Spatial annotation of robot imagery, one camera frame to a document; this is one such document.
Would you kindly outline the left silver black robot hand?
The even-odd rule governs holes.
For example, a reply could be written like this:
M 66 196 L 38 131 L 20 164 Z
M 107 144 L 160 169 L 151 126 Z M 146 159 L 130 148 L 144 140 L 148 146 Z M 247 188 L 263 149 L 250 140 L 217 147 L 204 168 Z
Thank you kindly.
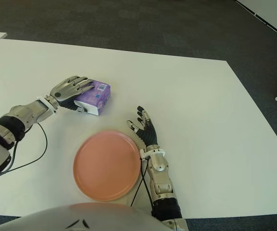
M 81 94 L 94 88 L 92 79 L 87 77 L 71 76 L 61 83 L 57 84 L 50 92 L 60 107 L 73 111 L 78 109 L 74 103 Z

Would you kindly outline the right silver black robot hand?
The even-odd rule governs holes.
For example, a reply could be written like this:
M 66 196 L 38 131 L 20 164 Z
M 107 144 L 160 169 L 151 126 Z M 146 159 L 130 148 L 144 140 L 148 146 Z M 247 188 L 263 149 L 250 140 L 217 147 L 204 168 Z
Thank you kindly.
M 158 145 L 157 133 L 147 111 L 143 107 L 138 106 L 137 114 L 137 120 L 143 128 L 139 128 L 130 120 L 127 120 L 128 127 L 143 141 L 146 147 Z

